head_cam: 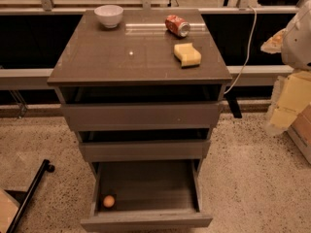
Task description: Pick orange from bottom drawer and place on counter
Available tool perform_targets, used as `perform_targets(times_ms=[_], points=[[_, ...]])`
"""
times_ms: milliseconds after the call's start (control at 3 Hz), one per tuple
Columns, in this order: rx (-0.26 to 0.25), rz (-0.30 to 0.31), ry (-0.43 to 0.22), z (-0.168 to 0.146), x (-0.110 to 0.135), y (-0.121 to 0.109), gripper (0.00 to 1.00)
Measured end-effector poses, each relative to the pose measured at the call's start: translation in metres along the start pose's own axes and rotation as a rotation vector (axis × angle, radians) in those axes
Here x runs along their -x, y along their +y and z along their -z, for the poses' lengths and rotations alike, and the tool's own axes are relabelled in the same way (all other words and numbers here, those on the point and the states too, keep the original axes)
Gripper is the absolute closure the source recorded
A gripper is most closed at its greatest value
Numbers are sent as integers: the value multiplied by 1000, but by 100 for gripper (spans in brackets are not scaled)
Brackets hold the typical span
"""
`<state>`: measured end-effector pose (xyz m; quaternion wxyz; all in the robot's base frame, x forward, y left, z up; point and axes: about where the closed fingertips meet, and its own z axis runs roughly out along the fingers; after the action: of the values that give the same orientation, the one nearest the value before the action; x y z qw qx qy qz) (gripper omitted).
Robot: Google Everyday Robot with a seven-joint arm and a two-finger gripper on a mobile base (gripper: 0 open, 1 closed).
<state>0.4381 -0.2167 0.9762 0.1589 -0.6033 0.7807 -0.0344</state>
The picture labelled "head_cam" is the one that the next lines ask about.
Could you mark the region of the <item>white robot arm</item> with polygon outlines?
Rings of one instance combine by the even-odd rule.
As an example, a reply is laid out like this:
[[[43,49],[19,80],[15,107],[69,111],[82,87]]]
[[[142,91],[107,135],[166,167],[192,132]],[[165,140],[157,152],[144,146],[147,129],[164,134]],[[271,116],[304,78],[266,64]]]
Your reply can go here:
[[[305,2],[288,25],[275,33],[260,50],[280,53],[284,64],[294,69],[311,70],[311,1]]]

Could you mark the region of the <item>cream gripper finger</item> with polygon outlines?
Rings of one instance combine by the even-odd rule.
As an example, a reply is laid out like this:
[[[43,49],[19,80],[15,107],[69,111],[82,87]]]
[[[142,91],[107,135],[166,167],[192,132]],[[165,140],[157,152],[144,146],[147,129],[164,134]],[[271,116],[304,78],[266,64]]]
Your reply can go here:
[[[280,53],[285,32],[286,29],[279,30],[261,45],[260,50],[270,54]]]

